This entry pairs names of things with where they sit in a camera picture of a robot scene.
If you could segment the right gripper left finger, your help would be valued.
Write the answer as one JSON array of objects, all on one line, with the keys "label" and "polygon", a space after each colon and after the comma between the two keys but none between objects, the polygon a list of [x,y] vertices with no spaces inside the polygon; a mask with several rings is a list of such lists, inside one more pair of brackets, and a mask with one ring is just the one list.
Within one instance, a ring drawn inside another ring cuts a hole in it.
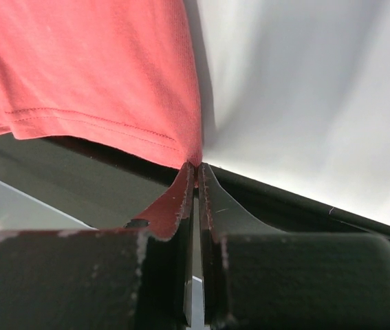
[{"label": "right gripper left finger", "polygon": [[186,162],[170,187],[127,224],[140,231],[134,329],[191,325],[194,187],[195,169]]}]

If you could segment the pink t shirt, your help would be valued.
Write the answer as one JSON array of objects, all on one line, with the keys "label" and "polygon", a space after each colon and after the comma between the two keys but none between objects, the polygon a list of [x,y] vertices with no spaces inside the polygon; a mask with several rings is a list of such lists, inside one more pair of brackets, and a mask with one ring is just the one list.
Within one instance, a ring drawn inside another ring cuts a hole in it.
[{"label": "pink t shirt", "polygon": [[0,1],[0,135],[72,136],[179,168],[202,160],[182,1]]}]

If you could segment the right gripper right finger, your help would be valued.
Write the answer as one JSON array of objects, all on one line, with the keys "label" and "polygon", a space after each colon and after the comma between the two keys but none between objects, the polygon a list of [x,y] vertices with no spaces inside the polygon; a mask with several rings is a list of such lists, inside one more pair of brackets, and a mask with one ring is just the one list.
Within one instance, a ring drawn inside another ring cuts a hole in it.
[{"label": "right gripper right finger", "polygon": [[248,212],[218,182],[211,166],[197,170],[199,184],[199,233],[204,288],[204,323],[211,329],[229,329],[226,324],[224,270],[228,264],[221,240],[231,234],[282,234]]}]

